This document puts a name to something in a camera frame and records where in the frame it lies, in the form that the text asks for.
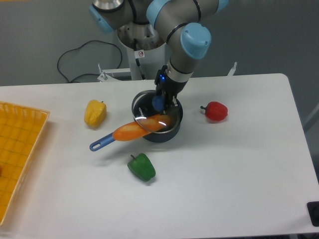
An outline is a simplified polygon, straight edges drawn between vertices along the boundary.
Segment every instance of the white table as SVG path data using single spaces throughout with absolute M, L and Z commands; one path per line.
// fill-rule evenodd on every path
M 188 239 L 319 232 L 306 204 L 319 185 L 296 105 L 281 74 L 191 79 L 178 99 L 179 133 L 91 152 L 89 145 L 131 122 L 131 102 L 153 81 L 0 87 L 0 100 L 51 112 L 33 163 L 0 237 L 13 239 Z M 108 115 L 98 130 L 89 100 Z M 211 124 L 200 106 L 228 107 Z M 155 180 L 127 168 L 144 152 Z

